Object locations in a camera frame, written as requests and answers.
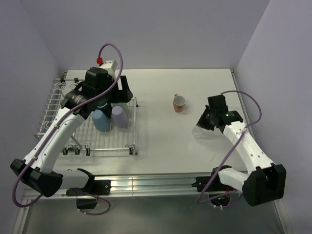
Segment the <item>light green cup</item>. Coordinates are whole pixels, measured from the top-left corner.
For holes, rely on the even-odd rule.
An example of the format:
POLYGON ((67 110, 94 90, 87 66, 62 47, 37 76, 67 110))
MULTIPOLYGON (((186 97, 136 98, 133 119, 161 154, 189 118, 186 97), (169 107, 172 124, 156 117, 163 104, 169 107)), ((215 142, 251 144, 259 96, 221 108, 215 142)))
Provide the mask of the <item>light green cup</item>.
POLYGON ((120 106, 125 112, 129 111, 128 103, 120 102, 118 103, 118 106, 120 106))

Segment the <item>dark green mug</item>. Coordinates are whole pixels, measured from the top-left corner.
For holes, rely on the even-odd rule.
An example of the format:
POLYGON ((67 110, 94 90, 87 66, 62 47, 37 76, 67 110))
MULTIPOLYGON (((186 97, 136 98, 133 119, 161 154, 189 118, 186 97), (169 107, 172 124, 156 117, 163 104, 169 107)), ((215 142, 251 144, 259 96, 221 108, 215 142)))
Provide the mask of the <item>dark green mug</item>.
POLYGON ((100 102, 97 106, 97 108, 102 111, 108 119, 111 119, 112 114, 112 105, 107 102, 100 102))

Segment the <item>lilac cup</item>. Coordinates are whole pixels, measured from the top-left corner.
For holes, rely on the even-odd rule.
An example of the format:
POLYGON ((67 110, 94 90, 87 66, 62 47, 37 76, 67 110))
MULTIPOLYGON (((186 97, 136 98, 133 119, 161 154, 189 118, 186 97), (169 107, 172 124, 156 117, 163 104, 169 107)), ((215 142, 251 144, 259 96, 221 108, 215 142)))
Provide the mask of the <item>lilac cup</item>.
POLYGON ((126 112, 120 106, 115 106, 112 108, 112 120, 119 128, 124 128, 129 123, 126 112))

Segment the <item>clear glass tumbler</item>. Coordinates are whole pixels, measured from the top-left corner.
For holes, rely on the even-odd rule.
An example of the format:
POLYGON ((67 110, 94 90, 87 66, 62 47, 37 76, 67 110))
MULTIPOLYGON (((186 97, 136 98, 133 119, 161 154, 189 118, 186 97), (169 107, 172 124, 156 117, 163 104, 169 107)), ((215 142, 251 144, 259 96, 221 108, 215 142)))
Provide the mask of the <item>clear glass tumbler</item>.
POLYGON ((211 139, 215 136, 215 133, 214 131, 195 126, 192 129, 192 135, 195 139, 211 139))

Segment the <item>blue cup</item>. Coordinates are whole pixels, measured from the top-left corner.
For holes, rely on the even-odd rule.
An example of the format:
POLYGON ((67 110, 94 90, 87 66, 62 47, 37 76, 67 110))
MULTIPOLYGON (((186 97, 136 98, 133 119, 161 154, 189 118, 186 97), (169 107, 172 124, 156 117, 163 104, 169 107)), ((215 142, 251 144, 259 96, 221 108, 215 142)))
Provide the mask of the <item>blue cup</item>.
POLYGON ((94 112, 92 112, 91 117, 93 124, 98 131, 109 131, 111 122, 102 111, 95 110, 94 112))

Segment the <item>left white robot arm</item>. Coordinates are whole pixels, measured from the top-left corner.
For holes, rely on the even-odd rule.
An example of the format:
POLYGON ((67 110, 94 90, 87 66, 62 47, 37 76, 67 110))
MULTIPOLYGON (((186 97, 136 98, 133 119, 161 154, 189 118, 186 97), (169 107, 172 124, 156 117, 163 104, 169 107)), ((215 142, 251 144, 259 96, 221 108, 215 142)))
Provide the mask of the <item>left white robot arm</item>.
POLYGON ((77 128, 95 111, 100 102, 129 102, 133 98, 126 76, 114 79, 107 69, 92 67, 84 81, 68 92, 49 129, 23 160, 10 165, 18 181, 45 197, 60 189, 78 189, 84 195, 94 191, 94 175, 84 169, 54 170, 55 162, 77 128))

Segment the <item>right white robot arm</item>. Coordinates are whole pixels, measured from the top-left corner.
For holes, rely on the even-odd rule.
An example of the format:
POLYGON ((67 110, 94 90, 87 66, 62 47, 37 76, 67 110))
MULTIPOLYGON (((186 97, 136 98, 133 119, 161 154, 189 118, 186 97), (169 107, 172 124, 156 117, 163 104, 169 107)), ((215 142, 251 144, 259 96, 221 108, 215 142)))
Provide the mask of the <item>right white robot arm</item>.
POLYGON ((217 168, 213 169, 210 179, 203 185, 197 202, 202 199, 209 187, 220 191, 230 187, 223 195, 240 192, 246 202, 254 207, 283 198, 286 183, 286 169, 275 164, 259 147, 249 132, 246 124, 237 111, 230 111, 223 94, 208 97, 208 104, 200 117, 198 127, 220 132, 233 144, 217 168), (247 169, 246 173, 225 165, 225 161, 236 150, 247 169))

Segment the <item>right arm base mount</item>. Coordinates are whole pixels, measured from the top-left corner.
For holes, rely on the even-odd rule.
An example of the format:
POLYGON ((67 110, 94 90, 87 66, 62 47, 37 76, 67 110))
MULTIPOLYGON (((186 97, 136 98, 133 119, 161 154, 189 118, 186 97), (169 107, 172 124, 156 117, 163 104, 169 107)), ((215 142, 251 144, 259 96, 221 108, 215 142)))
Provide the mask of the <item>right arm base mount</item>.
MULTIPOLYGON (((211 180, 212 176, 198 176, 195 178, 195 182, 191 185, 193 188, 196 188, 200 193, 204 190, 205 186, 211 180)), ((244 181, 238 177, 222 175, 216 178, 210 183, 206 192, 230 192, 234 190, 242 190, 244 181)))

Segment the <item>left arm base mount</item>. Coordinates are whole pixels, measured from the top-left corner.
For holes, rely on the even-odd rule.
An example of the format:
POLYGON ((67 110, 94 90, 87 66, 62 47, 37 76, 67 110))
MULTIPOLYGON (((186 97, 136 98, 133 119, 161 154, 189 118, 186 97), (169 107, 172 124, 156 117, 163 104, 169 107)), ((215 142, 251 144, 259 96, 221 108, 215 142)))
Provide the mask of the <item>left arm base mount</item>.
POLYGON ((110 180, 95 180, 88 188, 71 188, 66 191, 66 196, 76 196, 76 206, 82 210, 92 210, 99 205, 99 198, 94 196, 109 195, 111 189, 110 180), (88 193, 90 198, 78 198, 88 193))

